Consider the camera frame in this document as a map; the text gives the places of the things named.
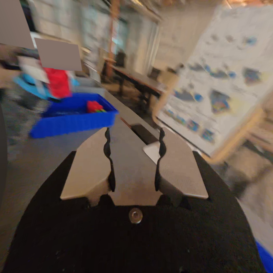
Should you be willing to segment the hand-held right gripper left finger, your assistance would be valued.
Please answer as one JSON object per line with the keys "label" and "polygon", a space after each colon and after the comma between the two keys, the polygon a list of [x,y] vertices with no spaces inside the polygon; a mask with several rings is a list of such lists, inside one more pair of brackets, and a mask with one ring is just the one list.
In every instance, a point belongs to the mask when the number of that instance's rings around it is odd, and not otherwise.
{"label": "hand-held right gripper left finger", "polygon": [[91,206],[96,206],[102,195],[115,191],[110,141],[110,129],[102,128],[79,146],[61,200],[87,198]]}

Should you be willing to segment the light blue object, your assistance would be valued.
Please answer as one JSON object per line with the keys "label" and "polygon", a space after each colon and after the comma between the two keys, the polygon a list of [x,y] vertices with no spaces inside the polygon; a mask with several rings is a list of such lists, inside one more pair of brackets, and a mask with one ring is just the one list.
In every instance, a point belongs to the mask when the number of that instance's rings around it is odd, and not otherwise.
{"label": "light blue object", "polygon": [[24,91],[40,99],[59,100],[51,94],[46,83],[36,80],[28,74],[21,73],[19,76],[13,78],[13,82],[21,87]]}

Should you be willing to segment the grey plastic bin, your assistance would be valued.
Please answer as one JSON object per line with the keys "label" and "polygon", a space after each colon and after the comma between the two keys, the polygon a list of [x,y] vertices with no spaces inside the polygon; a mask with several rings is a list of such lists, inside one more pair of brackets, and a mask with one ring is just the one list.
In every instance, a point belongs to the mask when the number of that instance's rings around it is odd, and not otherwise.
{"label": "grey plastic bin", "polygon": [[102,84],[94,79],[87,77],[76,77],[78,86],[72,88],[74,93],[89,93],[89,94],[99,94],[102,97],[105,97],[106,89]]}

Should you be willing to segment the long wooden table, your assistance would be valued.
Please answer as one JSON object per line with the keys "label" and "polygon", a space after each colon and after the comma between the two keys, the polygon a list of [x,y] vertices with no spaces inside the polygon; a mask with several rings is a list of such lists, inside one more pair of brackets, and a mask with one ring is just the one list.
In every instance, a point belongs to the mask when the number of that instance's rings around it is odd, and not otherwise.
{"label": "long wooden table", "polygon": [[118,94],[120,97],[123,96],[124,81],[128,81],[134,85],[134,87],[140,92],[138,96],[138,105],[143,112],[147,112],[150,107],[151,97],[155,96],[160,98],[160,96],[166,90],[164,84],[159,83],[147,76],[139,74],[134,71],[130,71],[126,68],[115,66],[115,61],[113,59],[104,58],[106,64],[114,70],[114,72],[120,77],[119,80],[119,90]]}

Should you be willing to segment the wood-framed poster board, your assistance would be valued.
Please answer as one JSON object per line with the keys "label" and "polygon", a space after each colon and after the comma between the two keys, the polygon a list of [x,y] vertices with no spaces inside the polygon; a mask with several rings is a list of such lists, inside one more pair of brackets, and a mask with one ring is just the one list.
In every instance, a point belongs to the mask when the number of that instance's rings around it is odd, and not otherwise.
{"label": "wood-framed poster board", "polygon": [[219,5],[153,120],[218,163],[261,119],[272,95],[272,3]]}

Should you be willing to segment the red mega block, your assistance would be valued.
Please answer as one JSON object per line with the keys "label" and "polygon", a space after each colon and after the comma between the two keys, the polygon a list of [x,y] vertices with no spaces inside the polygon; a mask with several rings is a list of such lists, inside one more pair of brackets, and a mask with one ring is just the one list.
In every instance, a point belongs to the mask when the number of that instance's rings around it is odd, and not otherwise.
{"label": "red mega block", "polygon": [[96,113],[96,109],[102,109],[103,106],[97,101],[87,101],[87,113]]}

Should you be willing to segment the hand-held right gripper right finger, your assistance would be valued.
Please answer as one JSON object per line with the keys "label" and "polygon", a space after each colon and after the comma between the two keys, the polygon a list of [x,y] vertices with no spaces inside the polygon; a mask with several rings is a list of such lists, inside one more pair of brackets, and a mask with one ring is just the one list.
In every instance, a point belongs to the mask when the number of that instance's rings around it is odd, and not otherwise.
{"label": "hand-held right gripper right finger", "polygon": [[181,203],[185,197],[207,200],[209,195],[189,145],[167,128],[160,129],[159,144],[155,190],[172,203]]}

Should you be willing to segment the black chair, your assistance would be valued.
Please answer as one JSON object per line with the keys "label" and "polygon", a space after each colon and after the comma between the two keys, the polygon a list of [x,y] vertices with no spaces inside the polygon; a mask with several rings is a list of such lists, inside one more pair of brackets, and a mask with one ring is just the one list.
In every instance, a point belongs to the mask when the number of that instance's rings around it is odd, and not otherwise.
{"label": "black chair", "polygon": [[120,49],[115,56],[115,66],[125,68],[126,58],[126,53],[124,52],[124,50]]}

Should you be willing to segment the blue plastic bin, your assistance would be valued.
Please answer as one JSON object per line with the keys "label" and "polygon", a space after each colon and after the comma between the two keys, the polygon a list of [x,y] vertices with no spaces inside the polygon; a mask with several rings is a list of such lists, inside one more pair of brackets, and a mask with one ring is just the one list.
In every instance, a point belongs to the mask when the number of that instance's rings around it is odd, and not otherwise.
{"label": "blue plastic bin", "polygon": [[[107,112],[87,113],[87,101],[97,101]],[[118,110],[99,94],[74,93],[72,97],[52,103],[29,135],[32,138],[46,138],[111,127],[118,113]]]}

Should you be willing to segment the blue plastic object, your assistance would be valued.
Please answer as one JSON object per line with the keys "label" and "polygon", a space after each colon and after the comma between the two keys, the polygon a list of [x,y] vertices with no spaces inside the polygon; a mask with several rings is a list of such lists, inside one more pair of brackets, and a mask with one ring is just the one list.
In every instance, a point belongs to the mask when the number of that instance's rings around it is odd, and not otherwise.
{"label": "blue plastic object", "polygon": [[273,256],[272,254],[258,241],[256,241],[258,253],[261,258],[262,264],[267,273],[273,273]]}

